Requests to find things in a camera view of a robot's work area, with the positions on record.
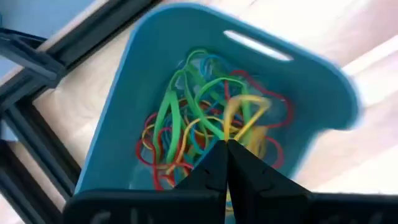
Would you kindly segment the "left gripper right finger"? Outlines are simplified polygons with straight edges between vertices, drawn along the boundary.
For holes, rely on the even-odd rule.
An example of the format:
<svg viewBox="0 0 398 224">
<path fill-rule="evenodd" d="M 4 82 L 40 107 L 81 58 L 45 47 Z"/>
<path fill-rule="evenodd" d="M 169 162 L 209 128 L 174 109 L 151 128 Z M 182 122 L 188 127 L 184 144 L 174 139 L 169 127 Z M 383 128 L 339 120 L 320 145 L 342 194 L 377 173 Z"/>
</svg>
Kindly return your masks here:
<svg viewBox="0 0 398 224">
<path fill-rule="evenodd" d="M 398 195 L 311 192 L 235 140 L 228 154 L 238 224 L 398 224 Z"/>
</svg>

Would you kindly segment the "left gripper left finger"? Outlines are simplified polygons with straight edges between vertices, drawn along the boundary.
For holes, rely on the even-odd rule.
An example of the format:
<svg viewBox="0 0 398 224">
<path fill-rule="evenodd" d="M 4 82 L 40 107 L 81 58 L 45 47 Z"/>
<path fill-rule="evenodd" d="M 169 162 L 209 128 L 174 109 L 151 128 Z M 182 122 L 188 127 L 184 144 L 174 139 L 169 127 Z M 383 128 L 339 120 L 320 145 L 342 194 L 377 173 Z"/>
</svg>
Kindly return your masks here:
<svg viewBox="0 0 398 224">
<path fill-rule="evenodd" d="M 78 193 L 63 209 L 63 224 L 224 224 L 228 149 L 214 148 L 174 189 Z"/>
</svg>

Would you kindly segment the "red rubber band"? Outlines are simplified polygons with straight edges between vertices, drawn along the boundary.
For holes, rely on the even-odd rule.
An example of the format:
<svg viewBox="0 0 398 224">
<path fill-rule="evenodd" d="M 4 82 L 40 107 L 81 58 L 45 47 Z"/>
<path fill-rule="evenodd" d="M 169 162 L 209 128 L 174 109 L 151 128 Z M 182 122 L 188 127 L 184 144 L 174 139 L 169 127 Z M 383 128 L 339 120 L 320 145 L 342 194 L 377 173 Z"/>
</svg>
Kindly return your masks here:
<svg viewBox="0 0 398 224">
<path fill-rule="evenodd" d="M 270 91 L 263 87 L 260 83 L 255 81 L 255 79 L 248 74 L 245 70 L 233 70 L 232 72 L 229 73 L 230 76 L 240 76 L 243 77 L 250 85 L 252 85 L 256 90 L 259 90 L 261 93 L 269 96 L 273 96 L 274 98 L 279 99 L 283 104 L 285 105 L 285 108 L 287 109 L 287 115 L 285 119 L 279 123 L 275 124 L 270 124 L 267 125 L 268 128 L 281 128 L 283 126 L 288 125 L 289 123 L 292 122 L 293 117 L 294 117 L 294 107 L 292 106 L 290 100 L 283 95 Z"/>
<path fill-rule="evenodd" d="M 275 139 L 273 139 L 269 136 L 266 136 L 266 139 L 269 142 L 273 143 L 273 145 L 275 146 L 276 151 L 277 151 L 277 158 L 276 158 L 275 162 L 273 163 L 273 165 L 271 165 L 271 167 L 274 169 L 279 169 L 283 166 L 283 163 L 284 163 L 284 150 L 283 150 L 282 146 L 280 145 L 280 143 L 277 142 Z"/>
<path fill-rule="evenodd" d="M 187 177 L 193 170 L 193 165 L 185 162 L 183 159 L 177 161 L 177 153 L 181 151 L 181 140 L 178 138 L 177 151 L 172 153 L 172 160 L 170 162 L 162 162 L 164 156 L 170 152 L 170 147 L 165 150 L 165 146 L 162 141 L 162 135 L 164 132 L 172 131 L 171 126 L 163 127 L 158 134 L 150 132 L 150 129 L 154 129 L 155 123 L 152 123 L 157 117 L 157 113 L 150 115 L 144 122 L 144 130 L 141 134 L 140 140 L 136 143 L 135 154 L 137 159 L 144 165 L 152 169 L 152 179 L 154 183 L 154 188 L 156 190 L 164 190 L 161 179 L 164 179 L 171 188 L 174 188 L 177 184 L 174 178 L 174 169 L 179 167 L 182 169 L 184 177 Z M 152 162 L 146 161 L 142 157 L 142 151 L 148 150 L 152 152 Z"/>
</svg>

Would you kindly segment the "teal plastic bin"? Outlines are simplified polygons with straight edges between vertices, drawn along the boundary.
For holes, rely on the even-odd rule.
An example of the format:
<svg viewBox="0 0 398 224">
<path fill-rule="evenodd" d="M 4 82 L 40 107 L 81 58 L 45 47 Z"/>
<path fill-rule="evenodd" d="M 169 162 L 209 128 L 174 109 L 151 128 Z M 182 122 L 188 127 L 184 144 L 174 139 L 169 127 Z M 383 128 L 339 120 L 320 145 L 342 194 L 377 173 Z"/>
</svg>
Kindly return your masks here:
<svg viewBox="0 0 398 224">
<path fill-rule="evenodd" d="M 362 112 L 353 82 L 327 60 L 209 7 L 164 5 L 131 33 L 76 192 L 153 189 L 151 169 L 137 160 L 135 144 L 172 74 L 196 49 L 222 56 L 292 103 L 292 122 L 274 133 L 284 150 L 280 173 L 287 177 L 298 171 L 320 132 L 348 129 Z"/>
</svg>

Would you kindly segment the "black aluminium table frame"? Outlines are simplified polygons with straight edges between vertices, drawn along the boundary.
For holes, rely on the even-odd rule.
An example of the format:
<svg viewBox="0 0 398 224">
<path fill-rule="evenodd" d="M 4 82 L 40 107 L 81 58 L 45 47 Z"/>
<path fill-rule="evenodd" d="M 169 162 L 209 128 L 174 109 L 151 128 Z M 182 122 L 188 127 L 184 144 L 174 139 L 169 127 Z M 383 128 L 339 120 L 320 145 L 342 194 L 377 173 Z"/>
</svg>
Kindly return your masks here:
<svg viewBox="0 0 398 224">
<path fill-rule="evenodd" d="M 5 121 L 64 199 L 80 168 L 33 102 L 161 0 L 95 0 L 46 39 L 0 28 L 0 55 L 19 65 L 0 79 L 0 122 Z M 25 224 L 59 224 L 62 214 L 1 138 L 0 194 Z"/>
</svg>

